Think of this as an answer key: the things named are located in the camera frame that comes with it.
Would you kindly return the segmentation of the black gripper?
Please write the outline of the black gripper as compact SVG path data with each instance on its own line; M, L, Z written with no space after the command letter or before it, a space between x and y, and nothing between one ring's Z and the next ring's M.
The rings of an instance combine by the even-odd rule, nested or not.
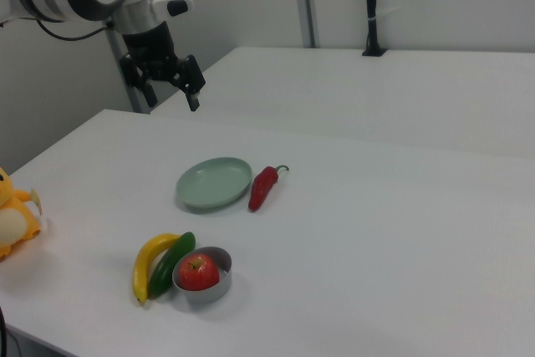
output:
M205 78L193 55L176 57L167 23L143 33L124 34L122 39L128 53L120 58L120 68L127 86L138 89L153 108L158 99L150 79L170 81L185 94L190 111L197 111Z

